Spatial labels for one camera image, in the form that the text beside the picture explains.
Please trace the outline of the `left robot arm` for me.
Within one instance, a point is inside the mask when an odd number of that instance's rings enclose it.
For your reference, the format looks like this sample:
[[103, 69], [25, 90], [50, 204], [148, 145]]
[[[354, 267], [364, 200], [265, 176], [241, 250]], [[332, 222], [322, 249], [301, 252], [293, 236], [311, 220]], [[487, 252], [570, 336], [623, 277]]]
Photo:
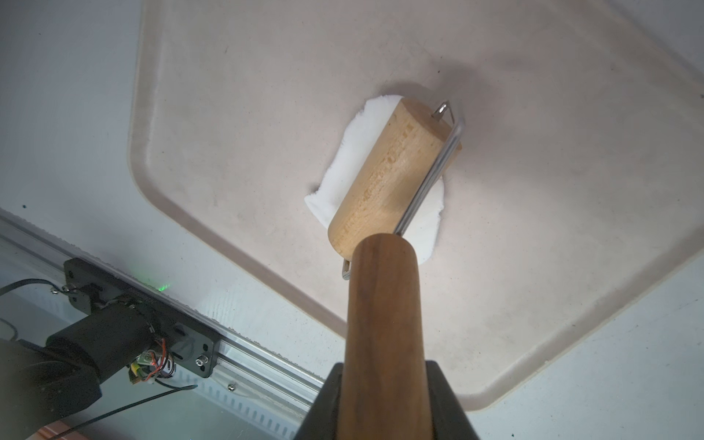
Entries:
[[102, 397], [101, 384], [163, 338], [154, 312], [116, 302], [50, 335], [1, 341], [1, 437], [27, 439]]

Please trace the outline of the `beige plastic tray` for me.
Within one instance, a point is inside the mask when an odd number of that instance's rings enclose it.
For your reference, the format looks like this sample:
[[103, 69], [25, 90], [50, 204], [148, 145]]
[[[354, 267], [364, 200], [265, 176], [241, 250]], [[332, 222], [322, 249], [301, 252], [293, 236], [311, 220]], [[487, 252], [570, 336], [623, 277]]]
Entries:
[[385, 93], [467, 121], [421, 280], [427, 354], [469, 410], [703, 247], [703, 77], [609, 1], [148, 1], [130, 168], [340, 334], [342, 260], [304, 196]]

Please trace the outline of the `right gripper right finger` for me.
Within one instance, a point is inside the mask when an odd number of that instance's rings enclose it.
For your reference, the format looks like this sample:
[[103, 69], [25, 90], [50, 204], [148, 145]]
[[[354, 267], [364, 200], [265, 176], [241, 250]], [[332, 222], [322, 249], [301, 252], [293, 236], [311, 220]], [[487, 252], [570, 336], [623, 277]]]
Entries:
[[467, 414], [436, 361], [425, 363], [435, 440], [479, 440]]

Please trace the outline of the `wooden dough roller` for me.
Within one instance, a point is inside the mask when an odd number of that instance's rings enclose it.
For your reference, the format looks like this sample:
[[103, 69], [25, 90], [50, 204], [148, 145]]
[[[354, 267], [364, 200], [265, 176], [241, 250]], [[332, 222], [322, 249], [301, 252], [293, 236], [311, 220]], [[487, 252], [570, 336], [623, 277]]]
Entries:
[[401, 100], [330, 224], [349, 276], [339, 439], [434, 435], [418, 261], [404, 235], [460, 149], [463, 129], [449, 102], [431, 109]]

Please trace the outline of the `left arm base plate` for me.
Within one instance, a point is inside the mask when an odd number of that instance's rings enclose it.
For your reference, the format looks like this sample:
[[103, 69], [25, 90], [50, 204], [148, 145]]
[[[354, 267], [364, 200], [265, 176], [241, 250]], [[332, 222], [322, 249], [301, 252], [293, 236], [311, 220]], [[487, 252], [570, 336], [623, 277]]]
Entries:
[[62, 292], [86, 317], [48, 339], [48, 348], [85, 361], [105, 382], [145, 353], [144, 379], [168, 379], [188, 370], [207, 379], [217, 360], [220, 333], [81, 258], [63, 264]]

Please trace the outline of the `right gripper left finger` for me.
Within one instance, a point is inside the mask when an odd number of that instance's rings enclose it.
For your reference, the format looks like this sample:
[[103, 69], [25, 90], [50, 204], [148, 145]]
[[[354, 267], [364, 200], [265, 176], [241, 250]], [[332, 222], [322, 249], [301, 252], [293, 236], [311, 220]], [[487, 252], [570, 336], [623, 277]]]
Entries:
[[335, 363], [294, 440], [335, 440], [344, 364]]

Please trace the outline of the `white dough ball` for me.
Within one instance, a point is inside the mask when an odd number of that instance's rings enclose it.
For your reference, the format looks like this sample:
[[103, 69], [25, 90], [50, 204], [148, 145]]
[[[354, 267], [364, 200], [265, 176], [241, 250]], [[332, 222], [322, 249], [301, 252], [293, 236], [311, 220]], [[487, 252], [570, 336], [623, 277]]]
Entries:
[[[385, 124], [402, 99], [401, 95], [372, 98], [346, 127], [337, 154], [318, 190], [304, 198], [304, 203], [323, 227], [330, 226]], [[414, 246], [420, 264], [433, 255], [444, 204], [445, 185], [439, 179], [403, 235]]]

